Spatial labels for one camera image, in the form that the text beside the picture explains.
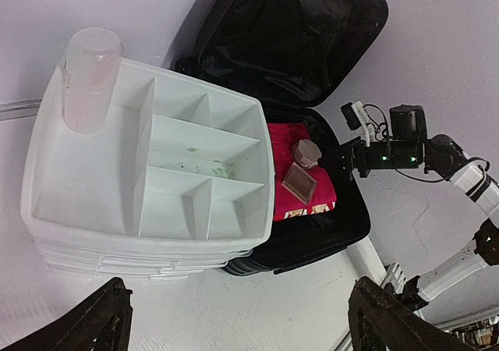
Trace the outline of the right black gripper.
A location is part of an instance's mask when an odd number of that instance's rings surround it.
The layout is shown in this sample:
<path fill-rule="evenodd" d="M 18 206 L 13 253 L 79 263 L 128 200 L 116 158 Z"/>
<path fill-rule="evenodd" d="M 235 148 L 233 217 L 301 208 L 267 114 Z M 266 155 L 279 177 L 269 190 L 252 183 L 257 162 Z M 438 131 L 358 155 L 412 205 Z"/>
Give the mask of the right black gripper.
<path fill-rule="evenodd" d="M 349 179 L 353 179 L 354 171 L 358 172 L 360 178 L 369 175 L 366 151 L 367 146 L 364 142 L 348 142 L 336 148 L 334 155 Z"/>

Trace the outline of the octagonal beige powder jar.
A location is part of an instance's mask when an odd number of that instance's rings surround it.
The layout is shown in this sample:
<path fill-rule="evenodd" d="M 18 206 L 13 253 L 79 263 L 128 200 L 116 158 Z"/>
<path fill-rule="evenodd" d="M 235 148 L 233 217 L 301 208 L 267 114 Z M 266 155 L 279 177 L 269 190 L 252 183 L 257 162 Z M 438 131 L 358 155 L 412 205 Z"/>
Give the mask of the octagonal beige powder jar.
<path fill-rule="evenodd" d="M 299 140 L 292 149 L 295 162 L 304 169 L 312 169 L 318 166 L 322 158 L 320 148 L 312 140 Z"/>

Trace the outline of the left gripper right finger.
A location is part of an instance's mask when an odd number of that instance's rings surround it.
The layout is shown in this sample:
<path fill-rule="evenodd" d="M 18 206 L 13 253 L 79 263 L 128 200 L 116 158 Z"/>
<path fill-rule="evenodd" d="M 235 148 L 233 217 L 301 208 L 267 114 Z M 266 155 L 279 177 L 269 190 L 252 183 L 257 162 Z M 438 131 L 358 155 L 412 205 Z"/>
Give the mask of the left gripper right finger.
<path fill-rule="evenodd" d="M 348 315 L 354 350 L 474 349 L 417 317 L 367 277 L 355 283 Z"/>

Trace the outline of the black ribbed hard-shell suitcase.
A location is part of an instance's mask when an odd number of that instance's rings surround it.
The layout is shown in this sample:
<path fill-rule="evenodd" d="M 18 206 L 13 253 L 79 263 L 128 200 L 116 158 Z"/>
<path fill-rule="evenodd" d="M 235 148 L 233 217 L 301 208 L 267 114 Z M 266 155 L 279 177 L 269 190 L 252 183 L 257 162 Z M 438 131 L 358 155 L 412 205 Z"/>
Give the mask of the black ribbed hard-shell suitcase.
<path fill-rule="evenodd" d="M 339 142 L 315 107 L 346 78 L 387 20 L 386 0 L 214 0 L 193 51 L 175 61 L 175 70 L 258 99 L 268 122 L 301 122 L 330 155 Z M 228 274 L 281 274 L 369 234 L 356 181 L 337 161 L 326 159 L 324 168 L 338 195 L 334 210 L 275 222 L 267 242 L 228 262 Z"/>

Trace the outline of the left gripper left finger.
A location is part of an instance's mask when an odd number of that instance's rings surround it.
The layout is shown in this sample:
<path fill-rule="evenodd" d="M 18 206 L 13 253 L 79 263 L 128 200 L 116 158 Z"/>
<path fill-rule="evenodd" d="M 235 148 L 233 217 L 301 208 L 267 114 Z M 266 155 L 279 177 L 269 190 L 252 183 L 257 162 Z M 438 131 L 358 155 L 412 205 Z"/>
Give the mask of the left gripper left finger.
<path fill-rule="evenodd" d="M 127 350 L 132 294 L 121 278 L 111 278 L 59 319 L 4 349 Z"/>

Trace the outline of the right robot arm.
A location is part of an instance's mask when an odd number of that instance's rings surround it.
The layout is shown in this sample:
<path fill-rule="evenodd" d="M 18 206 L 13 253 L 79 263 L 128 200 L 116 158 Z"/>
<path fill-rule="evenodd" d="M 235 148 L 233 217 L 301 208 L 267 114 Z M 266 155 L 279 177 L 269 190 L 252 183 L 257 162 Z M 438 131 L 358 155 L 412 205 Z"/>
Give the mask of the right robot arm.
<path fill-rule="evenodd" d="M 365 180 L 373 202 L 370 240 L 407 276 L 402 299 L 436 322 L 498 307 L 498 182 L 489 162 L 444 134 L 430 136 L 419 105 L 375 119 L 376 106 L 348 103 L 354 138 L 340 159 Z"/>

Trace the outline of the square bronze compact case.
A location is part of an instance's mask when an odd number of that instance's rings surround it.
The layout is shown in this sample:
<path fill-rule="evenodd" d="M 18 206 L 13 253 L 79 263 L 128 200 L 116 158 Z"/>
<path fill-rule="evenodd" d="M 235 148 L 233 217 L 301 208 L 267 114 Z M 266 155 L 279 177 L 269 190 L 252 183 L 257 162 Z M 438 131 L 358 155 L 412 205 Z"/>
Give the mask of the square bronze compact case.
<path fill-rule="evenodd" d="M 304 204 L 311 201 L 317 187 L 317 181 L 296 163 L 292 163 L 281 184 Z"/>

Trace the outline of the translucent pink cylindrical container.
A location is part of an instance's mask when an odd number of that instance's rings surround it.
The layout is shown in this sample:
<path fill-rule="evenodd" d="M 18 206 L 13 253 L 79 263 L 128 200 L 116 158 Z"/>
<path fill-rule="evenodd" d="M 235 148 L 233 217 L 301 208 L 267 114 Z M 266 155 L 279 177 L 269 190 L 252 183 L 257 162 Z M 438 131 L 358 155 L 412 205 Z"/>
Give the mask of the translucent pink cylindrical container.
<path fill-rule="evenodd" d="M 95 133 L 106 121 L 122 62 L 120 37 L 89 27 L 70 39 L 62 59 L 63 118 L 73 131 Z"/>

